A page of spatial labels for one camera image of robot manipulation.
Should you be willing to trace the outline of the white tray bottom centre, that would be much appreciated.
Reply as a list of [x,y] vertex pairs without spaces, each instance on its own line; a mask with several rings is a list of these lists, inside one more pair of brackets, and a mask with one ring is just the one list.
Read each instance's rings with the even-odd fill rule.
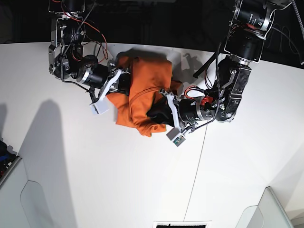
[[152,228],[210,228],[212,221],[154,221]]

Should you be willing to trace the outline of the orange t-shirt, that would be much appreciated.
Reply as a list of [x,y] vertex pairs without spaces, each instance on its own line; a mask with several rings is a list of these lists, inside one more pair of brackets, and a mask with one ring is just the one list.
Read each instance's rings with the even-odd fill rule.
[[181,82],[172,81],[172,63],[167,59],[122,56],[118,67],[131,70],[129,95],[112,93],[108,100],[117,109],[116,124],[135,128],[141,135],[166,131],[166,125],[155,123],[147,113],[163,96],[160,89],[176,91]]

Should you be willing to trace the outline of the clear panel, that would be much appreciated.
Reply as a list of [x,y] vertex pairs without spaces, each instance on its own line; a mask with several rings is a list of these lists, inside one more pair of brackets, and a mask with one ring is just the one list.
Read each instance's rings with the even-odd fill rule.
[[21,205],[31,228],[53,228],[54,222],[42,186],[27,181],[20,195]]
[[236,228],[293,228],[287,213],[275,195],[273,189],[265,188],[259,203],[247,207]]

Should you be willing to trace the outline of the clear panel bottom left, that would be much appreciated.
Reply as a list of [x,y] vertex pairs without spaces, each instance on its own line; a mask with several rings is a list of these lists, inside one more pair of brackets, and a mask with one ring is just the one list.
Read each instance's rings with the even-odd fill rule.
[[54,222],[42,186],[27,181],[20,195],[21,205],[31,228],[53,228]]

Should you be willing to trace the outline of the clear panel bottom right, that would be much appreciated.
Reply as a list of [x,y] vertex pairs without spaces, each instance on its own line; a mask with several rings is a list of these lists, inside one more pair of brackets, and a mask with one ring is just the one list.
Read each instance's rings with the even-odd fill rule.
[[236,228],[293,228],[287,213],[275,195],[273,189],[265,188],[259,203],[247,207]]

